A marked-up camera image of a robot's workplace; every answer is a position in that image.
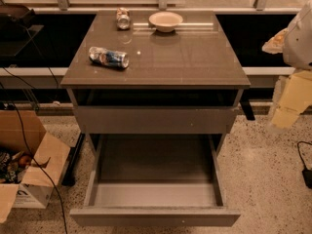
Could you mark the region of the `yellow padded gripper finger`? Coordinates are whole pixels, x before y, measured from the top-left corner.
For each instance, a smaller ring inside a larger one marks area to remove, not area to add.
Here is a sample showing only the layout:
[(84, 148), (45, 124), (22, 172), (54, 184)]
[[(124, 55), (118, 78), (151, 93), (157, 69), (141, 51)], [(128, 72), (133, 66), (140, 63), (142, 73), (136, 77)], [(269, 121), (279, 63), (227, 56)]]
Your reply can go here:
[(289, 77), (280, 76), (273, 92), (269, 110), (269, 127), (287, 130), (312, 105), (312, 72), (301, 70)]

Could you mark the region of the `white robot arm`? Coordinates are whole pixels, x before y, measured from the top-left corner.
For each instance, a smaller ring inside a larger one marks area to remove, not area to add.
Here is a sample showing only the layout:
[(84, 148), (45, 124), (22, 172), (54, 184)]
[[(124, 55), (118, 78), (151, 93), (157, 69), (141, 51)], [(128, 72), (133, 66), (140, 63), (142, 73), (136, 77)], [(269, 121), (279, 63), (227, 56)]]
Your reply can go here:
[(276, 83), (270, 127), (290, 128), (312, 105), (312, 1), (309, 0), (292, 19), (288, 27), (279, 31), (263, 46), (268, 54), (283, 54), (284, 63), (294, 68), (288, 78)]

